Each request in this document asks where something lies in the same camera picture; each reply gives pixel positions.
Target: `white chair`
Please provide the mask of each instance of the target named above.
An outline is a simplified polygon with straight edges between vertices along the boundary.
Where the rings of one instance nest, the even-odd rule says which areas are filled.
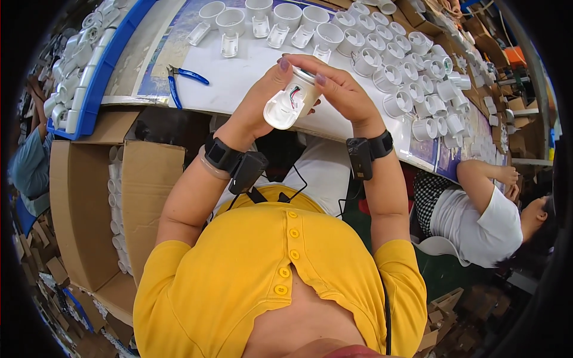
[[[420,238],[424,237],[424,233],[418,223],[418,215],[416,213],[415,205],[410,210],[410,239],[412,244],[420,249],[421,252],[430,256],[440,255],[453,255],[458,258],[460,265],[463,267],[469,266],[470,262],[460,258],[458,250],[451,241],[443,236],[431,236],[420,242]]]

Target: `yellow button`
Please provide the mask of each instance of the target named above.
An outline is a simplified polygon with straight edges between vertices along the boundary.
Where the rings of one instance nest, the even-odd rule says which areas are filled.
[[[284,278],[287,278],[291,275],[291,272],[286,267],[281,267],[278,269],[278,274]]]
[[[283,294],[287,294],[288,288],[287,288],[285,285],[276,285],[276,286],[274,287],[274,291],[275,291],[277,294],[283,295]]]

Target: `blue pliers handle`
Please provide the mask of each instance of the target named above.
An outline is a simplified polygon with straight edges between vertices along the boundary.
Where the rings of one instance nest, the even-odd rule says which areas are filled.
[[[179,95],[177,94],[177,86],[175,85],[175,74],[180,74],[183,77],[191,78],[192,80],[199,81],[204,85],[209,85],[209,81],[206,78],[201,76],[200,74],[196,74],[195,72],[185,70],[182,68],[174,68],[173,66],[169,65],[167,67],[168,72],[168,79],[169,79],[169,90],[171,91],[171,97],[173,97],[173,102],[175,102],[175,106],[177,109],[183,109],[181,106],[181,101],[179,101]]]

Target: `blue plastic crate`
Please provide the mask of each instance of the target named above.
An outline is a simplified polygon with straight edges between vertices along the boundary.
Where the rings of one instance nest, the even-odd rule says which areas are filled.
[[[76,132],[69,134],[66,133],[65,129],[55,129],[51,118],[48,120],[48,132],[71,140],[76,140],[80,136],[93,134],[101,99],[104,96],[104,91],[111,77],[111,73],[127,41],[129,41],[135,28],[139,25],[155,1],[156,0],[138,0],[117,27],[115,34],[101,55],[101,60],[98,62],[93,73],[92,81],[88,85],[77,120]]]

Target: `cardboard box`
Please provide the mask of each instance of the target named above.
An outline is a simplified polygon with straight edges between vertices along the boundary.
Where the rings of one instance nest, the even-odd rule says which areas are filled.
[[[160,213],[183,172],[185,149],[124,137],[138,112],[102,112],[93,135],[56,140],[50,197],[56,239],[71,283],[93,292],[118,319],[132,325],[136,284],[155,245]],[[109,228],[109,149],[124,144],[122,206],[134,277],[122,274]]]

